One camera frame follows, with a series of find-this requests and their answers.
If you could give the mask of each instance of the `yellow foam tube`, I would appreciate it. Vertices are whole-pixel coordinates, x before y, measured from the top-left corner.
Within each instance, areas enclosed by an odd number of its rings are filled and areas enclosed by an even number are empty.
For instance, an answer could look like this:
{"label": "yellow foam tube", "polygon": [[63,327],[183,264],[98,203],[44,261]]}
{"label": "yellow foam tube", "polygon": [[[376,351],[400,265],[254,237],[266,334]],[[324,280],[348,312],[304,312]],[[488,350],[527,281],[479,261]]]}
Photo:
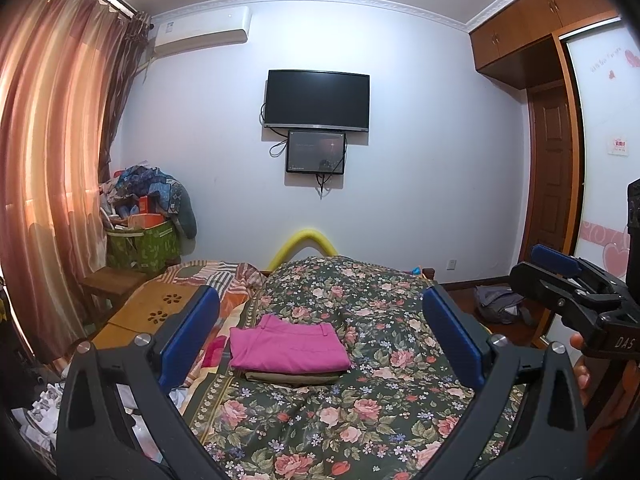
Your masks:
{"label": "yellow foam tube", "polygon": [[331,245],[331,242],[322,233],[315,229],[302,229],[294,234],[286,243],[280,248],[271,260],[271,263],[267,266],[267,270],[273,272],[276,270],[282,262],[287,259],[291,250],[298,245],[302,240],[313,240],[324,251],[326,256],[337,256],[338,251]]}

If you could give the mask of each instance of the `gray bag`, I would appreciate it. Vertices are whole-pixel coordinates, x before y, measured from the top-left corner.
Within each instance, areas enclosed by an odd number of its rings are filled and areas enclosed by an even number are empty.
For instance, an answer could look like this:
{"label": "gray bag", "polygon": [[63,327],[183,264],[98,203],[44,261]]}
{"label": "gray bag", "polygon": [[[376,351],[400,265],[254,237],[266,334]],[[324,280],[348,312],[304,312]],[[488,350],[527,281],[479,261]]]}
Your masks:
{"label": "gray bag", "polygon": [[522,306],[521,295],[505,285],[476,286],[476,308],[480,316],[489,323],[508,325],[522,319],[528,326],[536,323],[531,314]]}

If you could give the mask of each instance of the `television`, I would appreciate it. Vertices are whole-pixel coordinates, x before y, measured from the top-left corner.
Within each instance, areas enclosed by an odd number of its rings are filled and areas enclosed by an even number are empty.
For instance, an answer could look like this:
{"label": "television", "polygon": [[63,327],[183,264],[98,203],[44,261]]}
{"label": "television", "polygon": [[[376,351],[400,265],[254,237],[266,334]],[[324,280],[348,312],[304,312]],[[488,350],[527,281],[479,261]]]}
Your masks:
{"label": "television", "polygon": [[369,76],[269,70],[264,125],[369,131]]}
{"label": "television", "polygon": [[344,132],[290,130],[287,173],[344,174]]}

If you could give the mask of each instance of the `floral bedspread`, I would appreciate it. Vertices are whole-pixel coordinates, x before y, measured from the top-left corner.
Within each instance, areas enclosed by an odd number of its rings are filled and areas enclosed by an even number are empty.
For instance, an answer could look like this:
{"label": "floral bedspread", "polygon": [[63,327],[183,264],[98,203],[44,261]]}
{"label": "floral bedspread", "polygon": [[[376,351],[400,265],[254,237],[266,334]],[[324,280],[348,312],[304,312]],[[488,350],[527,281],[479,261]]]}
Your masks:
{"label": "floral bedspread", "polygon": [[[263,314],[330,322],[352,368],[329,386],[245,380],[228,356],[202,381],[184,416],[231,478],[408,480],[436,453],[472,398],[424,322],[424,279],[342,256],[281,266],[240,325]],[[502,445],[514,390],[481,462]]]}

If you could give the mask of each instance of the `brown sheer curtain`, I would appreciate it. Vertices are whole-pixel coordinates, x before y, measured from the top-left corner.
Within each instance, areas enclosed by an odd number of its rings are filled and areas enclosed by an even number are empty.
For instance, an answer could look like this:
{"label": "brown sheer curtain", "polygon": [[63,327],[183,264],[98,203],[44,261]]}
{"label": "brown sheer curtain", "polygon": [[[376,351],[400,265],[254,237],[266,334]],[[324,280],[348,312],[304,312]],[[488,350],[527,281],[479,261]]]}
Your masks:
{"label": "brown sheer curtain", "polygon": [[12,20],[0,39],[0,260],[50,362],[84,335],[78,280],[104,265],[98,153],[127,22],[101,0],[20,0]]}
{"label": "brown sheer curtain", "polygon": [[111,143],[116,137],[118,123],[122,117],[133,79],[140,58],[148,45],[150,17],[146,12],[137,13],[129,22],[120,51],[116,57],[116,65],[111,75],[111,85],[104,111],[102,138],[100,139],[100,162],[98,164],[98,181],[107,182],[111,177]]}

